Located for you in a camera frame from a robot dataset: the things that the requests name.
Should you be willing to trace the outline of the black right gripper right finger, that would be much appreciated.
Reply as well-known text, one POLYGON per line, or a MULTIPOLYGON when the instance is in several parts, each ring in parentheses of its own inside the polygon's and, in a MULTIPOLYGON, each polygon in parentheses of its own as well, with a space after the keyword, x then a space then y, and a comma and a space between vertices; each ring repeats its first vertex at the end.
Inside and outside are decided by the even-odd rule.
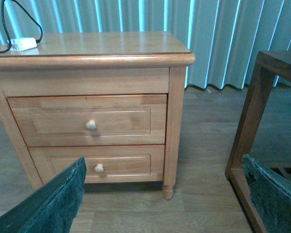
POLYGON ((253 206, 269 233, 291 233, 291 182, 249 154, 242 168, 253 206))

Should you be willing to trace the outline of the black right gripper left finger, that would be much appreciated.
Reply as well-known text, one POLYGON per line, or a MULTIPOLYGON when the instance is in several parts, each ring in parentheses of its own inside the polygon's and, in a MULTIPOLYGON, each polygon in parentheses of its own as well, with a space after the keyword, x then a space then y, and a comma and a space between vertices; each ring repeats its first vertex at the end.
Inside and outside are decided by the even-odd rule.
POLYGON ((0 216, 0 233, 68 233, 84 195, 86 164, 79 158, 0 216))

